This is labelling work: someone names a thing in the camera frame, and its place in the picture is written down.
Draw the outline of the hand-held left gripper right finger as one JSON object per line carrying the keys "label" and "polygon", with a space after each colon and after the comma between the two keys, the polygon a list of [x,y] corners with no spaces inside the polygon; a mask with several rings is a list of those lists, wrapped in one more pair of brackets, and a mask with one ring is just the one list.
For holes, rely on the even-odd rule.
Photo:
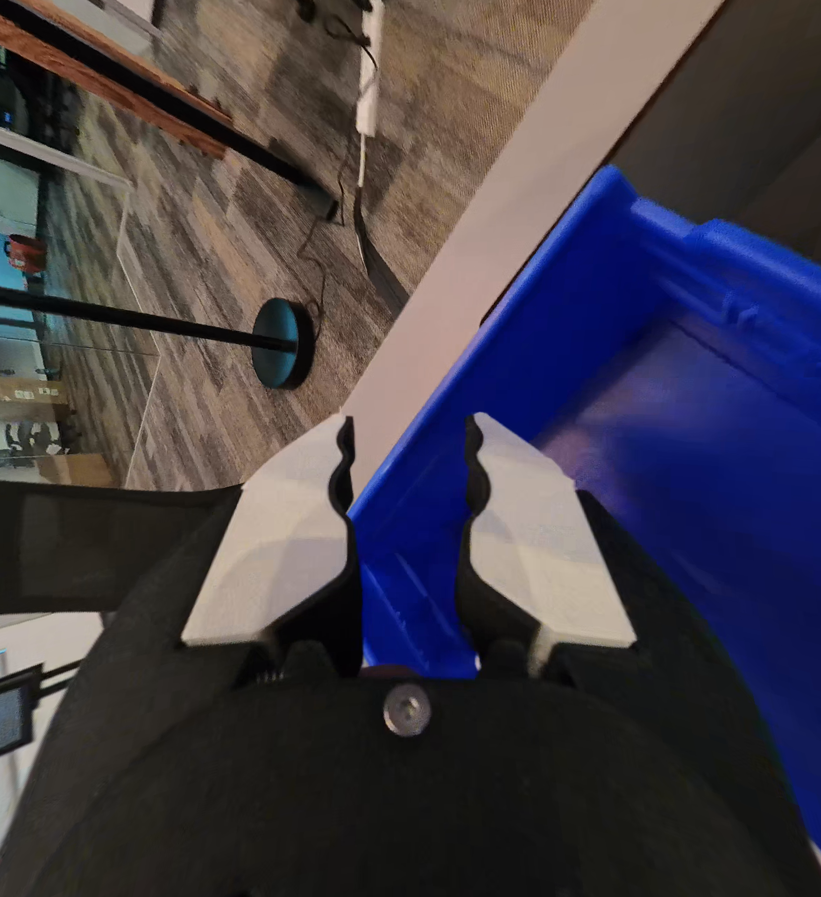
{"label": "hand-held left gripper right finger", "polygon": [[557,645],[628,649],[636,630],[572,478],[484,412],[465,421],[465,499],[454,583],[481,668],[510,644],[529,674]]}

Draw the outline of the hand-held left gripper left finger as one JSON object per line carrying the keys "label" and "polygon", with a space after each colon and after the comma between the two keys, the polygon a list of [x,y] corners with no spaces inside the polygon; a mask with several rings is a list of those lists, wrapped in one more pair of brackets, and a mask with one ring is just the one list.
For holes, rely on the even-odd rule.
{"label": "hand-held left gripper left finger", "polygon": [[189,647],[257,642],[284,657],[320,643],[337,671],[363,663],[353,419],[333,415],[243,483],[181,632]]}

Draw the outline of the blue plastic bin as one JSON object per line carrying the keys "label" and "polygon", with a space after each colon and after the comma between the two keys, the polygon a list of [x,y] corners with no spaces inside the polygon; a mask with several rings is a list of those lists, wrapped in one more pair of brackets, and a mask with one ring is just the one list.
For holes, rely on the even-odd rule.
{"label": "blue plastic bin", "polygon": [[821,849],[821,266],[595,173],[349,512],[371,663],[469,678],[464,422],[543,449],[746,679]]}

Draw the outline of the black mesh chair back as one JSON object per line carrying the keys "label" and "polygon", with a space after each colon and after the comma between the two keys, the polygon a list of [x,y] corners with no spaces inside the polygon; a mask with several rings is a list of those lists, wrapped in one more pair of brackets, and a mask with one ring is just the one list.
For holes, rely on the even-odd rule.
{"label": "black mesh chair back", "polygon": [[242,491],[0,481],[0,615],[113,612]]}

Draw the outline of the black round base pole stand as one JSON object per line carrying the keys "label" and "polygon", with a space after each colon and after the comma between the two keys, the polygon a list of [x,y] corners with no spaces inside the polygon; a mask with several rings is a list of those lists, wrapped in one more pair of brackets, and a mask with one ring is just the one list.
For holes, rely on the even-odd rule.
{"label": "black round base pole stand", "polygon": [[137,332],[242,346],[250,350],[255,375],[268,389],[296,389],[315,361],[317,336],[310,313],[298,302],[281,298],[262,305],[249,332],[5,287],[0,287],[0,306]]}

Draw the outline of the wooden edged table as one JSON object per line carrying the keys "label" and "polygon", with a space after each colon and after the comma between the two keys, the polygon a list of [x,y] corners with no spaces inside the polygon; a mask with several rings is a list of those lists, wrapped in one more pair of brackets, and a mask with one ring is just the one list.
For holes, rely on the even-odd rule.
{"label": "wooden edged table", "polygon": [[237,130],[224,111],[54,2],[0,1],[0,45],[207,156],[235,151],[292,184],[315,215],[338,200],[301,167]]}

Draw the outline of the white power strip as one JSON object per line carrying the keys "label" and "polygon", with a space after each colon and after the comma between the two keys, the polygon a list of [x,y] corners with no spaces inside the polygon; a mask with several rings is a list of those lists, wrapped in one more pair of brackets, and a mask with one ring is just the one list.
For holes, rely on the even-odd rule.
{"label": "white power strip", "polygon": [[383,27],[384,2],[368,2],[361,18],[360,93],[356,106],[356,129],[365,139],[377,135]]}

